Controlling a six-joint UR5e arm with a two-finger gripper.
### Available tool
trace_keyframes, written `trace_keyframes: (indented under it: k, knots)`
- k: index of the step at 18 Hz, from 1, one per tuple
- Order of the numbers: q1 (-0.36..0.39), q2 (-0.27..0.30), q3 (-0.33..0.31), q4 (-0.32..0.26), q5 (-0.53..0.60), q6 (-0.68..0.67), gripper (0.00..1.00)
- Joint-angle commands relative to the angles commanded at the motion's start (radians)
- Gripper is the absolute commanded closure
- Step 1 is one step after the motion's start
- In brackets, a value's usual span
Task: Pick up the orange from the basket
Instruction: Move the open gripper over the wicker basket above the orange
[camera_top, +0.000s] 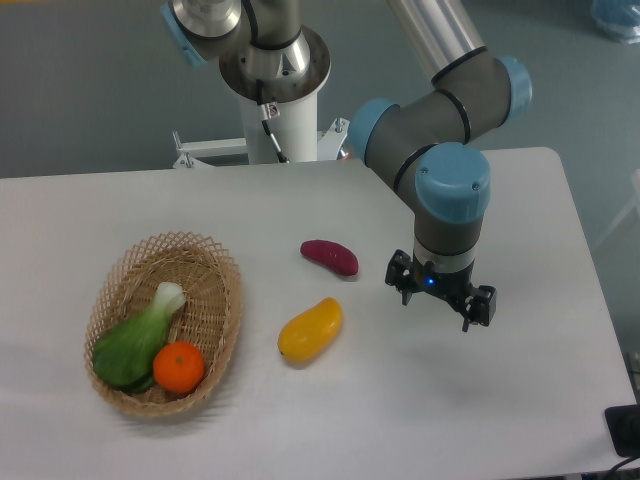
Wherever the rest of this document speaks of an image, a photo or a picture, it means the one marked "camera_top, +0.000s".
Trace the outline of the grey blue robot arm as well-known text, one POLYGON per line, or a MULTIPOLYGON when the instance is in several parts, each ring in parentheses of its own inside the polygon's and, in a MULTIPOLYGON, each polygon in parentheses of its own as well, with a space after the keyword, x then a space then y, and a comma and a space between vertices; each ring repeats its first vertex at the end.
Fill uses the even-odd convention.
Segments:
MULTIPOLYGON (((385 281, 404 300, 445 301, 465 326, 488 325, 496 291, 471 274, 490 198, 490 167, 470 142, 522 114, 532 99, 526 68, 492 56, 458 1, 393 1, 390 10, 432 91, 406 106, 364 104, 346 132, 363 163, 414 215, 411 253, 397 251, 385 281)), ((191 65, 217 61, 241 106, 253 164, 320 157, 317 95, 329 77, 324 40, 296 1, 168 1, 161 14, 191 65)))

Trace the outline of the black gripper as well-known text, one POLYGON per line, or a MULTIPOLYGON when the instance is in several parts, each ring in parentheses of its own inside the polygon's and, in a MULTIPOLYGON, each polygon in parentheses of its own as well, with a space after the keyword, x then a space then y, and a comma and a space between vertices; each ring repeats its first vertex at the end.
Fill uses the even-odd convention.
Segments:
POLYGON ((443 256, 414 251, 413 259, 396 250, 387 264, 385 283, 401 294, 407 305, 415 293, 426 293, 462 312, 462 331, 471 325, 488 327, 496 311, 497 289, 489 285, 474 287, 471 274, 475 259, 470 253, 443 256))

